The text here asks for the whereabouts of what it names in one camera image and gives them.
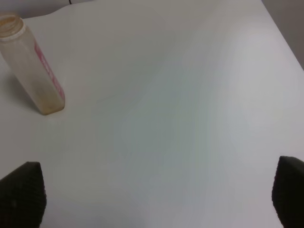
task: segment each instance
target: black object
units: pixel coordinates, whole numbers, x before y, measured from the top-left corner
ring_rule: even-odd
[[[39,162],[27,162],[0,180],[0,228],[38,228],[46,205]]]
[[[280,157],[272,201],[284,228],[304,228],[304,162]]]

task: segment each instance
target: white surface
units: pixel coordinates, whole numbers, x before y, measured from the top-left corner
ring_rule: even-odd
[[[304,73],[259,0],[103,0],[28,19],[66,93],[41,116],[1,60],[0,174],[40,161],[42,228],[281,227]]]

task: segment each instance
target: wall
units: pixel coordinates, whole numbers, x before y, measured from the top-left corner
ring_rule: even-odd
[[[79,3],[88,0],[71,0]],[[17,12],[22,18],[31,18],[52,13],[69,5],[68,0],[1,0],[1,12]]]
[[[304,1],[262,0],[289,47],[304,68]]]

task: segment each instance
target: bottle neck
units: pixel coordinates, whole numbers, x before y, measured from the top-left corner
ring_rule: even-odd
[[[15,13],[0,13],[0,41],[14,37],[24,27],[23,20]]]

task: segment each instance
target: clear plastic bottle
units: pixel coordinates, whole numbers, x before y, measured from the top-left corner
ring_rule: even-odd
[[[65,107],[63,89],[32,32],[17,14],[0,14],[0,52],[43,115]]]

